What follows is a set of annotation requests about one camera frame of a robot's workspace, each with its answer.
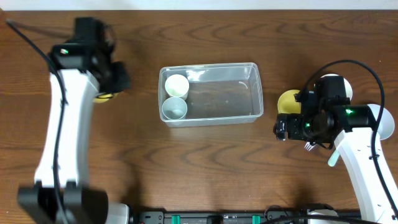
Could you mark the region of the yellow plastic cup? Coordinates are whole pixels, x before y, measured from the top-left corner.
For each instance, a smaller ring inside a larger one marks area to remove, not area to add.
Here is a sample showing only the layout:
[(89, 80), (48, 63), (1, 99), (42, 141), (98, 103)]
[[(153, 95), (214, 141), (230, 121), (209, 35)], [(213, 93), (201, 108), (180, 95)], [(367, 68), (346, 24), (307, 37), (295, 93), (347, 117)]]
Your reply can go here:
[(98, 95), (94, 98), (93, 102), (94, 103), (105, 103), (113, 98), (115, 98), (118, 95), (118, 93), (107, 93), (103, 95)]

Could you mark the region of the yellow plastic bowl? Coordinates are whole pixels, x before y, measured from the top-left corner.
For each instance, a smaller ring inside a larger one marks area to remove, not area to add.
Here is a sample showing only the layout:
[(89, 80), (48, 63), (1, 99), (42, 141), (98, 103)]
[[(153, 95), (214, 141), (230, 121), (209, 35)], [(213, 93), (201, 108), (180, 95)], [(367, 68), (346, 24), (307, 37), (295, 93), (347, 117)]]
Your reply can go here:
[(277, 102), (277, 109), (279, 114), (300, 114), (301, 104), (296, 102), (295, 95), (299, 90), (288, 90), (281, 94)]

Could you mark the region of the grey plastic cup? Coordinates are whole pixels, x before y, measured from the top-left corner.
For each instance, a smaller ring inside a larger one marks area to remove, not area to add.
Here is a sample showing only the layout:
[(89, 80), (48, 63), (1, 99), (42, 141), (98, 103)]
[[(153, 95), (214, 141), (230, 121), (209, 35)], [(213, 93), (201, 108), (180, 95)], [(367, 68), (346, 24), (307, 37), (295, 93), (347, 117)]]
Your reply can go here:
[(185, 100), (178, 97), (167, 98), (161, 107), (162, 114), (167, 119), (185, 119), (188, 106)]

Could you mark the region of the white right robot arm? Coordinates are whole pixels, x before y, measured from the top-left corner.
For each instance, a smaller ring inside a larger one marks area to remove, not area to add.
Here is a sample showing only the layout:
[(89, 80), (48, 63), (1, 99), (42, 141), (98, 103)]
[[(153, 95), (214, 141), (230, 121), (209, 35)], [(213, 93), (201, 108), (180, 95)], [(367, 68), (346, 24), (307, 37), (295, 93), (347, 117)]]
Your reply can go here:
[(388, 110), (376, 104), (333, 105), (311, 113), (299, 103), (277, 108), (278, 139), (333, 143), (348, 170), (363, 220), (397, 222), (397, 185), (381, 147), (395, 128)]

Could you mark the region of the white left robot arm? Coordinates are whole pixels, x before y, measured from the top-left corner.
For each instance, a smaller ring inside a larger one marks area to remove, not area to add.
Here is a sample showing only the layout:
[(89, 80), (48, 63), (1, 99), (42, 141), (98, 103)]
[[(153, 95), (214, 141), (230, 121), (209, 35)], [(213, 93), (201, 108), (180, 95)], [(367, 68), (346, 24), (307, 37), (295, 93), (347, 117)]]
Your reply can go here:
[(122, 62), (106, 44), (61, 44), (49, 59), (52, 99), (44, 151), (34, 185), (17, 201), (36, 223), (128, 223), (129, 207), (89, 186), (88, 145), (95, 98), (130, 87)]

